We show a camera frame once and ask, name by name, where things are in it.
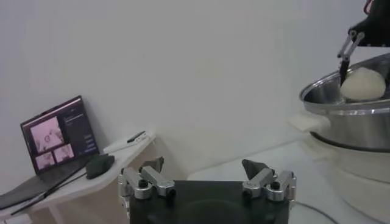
black computer mouse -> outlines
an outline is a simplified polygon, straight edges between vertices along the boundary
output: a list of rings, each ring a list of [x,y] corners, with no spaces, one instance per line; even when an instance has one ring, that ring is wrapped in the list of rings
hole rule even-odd
[[[90,180],[106,173],[114,162],[114,156],[107,154],[95,156],[85,166],[85,169],[87,170],[87,179]]]

white table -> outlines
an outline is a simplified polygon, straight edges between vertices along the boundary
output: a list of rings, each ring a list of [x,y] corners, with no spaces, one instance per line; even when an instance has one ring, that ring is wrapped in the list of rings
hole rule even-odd
[[[123,167],[127,167],[130,162],[132,162],[151,142],[153,142],[155,139],[155,133],[149,131],[147,132],[147,135],[148,138],[139,142],[137,145],[111,153],[110,155],[115,156],[115,162],[111,169],[107,171],[107,173],[92,180],[88,180],[85,177],[79,178],[78,180],[60,188],[52,195],[45,198],[43,201],[25,210],[24,213],[34,212],[43,208],[49,208],[57,224],[64,224],[64,221],[56,205],[70,201],[77,197],[82,197],[84,195],[97,192],[107,187],[112,181],[116,179]],[[78,177],[83,173],[85,173],[85,168],[78,171],[76,174],[70,177],[69,180],[72,180],[73,178]],[[9,219],[11,217],[11,213],[20,208],[20,206],[21,205],[16,205],[12,206],[11,208],[1,210],[0,221]]]
[[[189,180],[247,180],[241,159],[224,163],[209,169],[191,174]],[[362,215],[344,202],[333,191],[329,183],[318,172],[317,166],[304,153],[299,142],[286,144],[276,149],[248,156],[257,162],[266,163],[277,172],[292,170],[297,176],[297,201],[314,206],[332,216],[340,224],[378,224]],[[322,215],[305,207],[295,205],[290,213],[290,223],[331,223]]]

white wall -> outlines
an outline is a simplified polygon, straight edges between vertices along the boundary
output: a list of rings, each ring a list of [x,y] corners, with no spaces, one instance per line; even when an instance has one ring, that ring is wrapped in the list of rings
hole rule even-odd
[[[296,138],[299,91],[338,67],[364,3],[1,1],[1,187],[34,174],[19,123],[78,94],[101,147],[155,127],[186,173]]]

dough ball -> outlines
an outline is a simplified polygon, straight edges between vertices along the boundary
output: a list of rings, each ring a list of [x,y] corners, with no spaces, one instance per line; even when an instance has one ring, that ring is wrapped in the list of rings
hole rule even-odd
[[[340,93],[352,100],[372,100],[381,98],[386,91],[386,83],[376,71],[359,68],[351,73],[341,85]]]

laptop screen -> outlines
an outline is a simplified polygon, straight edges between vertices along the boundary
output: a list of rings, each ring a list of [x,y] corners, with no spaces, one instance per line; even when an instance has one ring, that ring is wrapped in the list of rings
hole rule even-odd
[[[98,153],[81,96],[21,124],[35,172]]]

